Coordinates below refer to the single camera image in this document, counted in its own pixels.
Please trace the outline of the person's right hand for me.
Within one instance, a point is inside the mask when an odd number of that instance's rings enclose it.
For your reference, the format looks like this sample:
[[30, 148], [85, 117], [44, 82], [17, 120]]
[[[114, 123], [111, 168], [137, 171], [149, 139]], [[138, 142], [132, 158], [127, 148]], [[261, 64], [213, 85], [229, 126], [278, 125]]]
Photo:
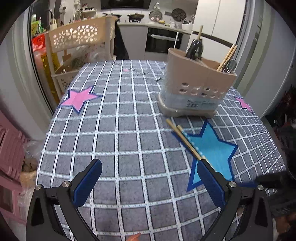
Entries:
[[295, 208], [272, 209], [273, 240], [295, 240]]

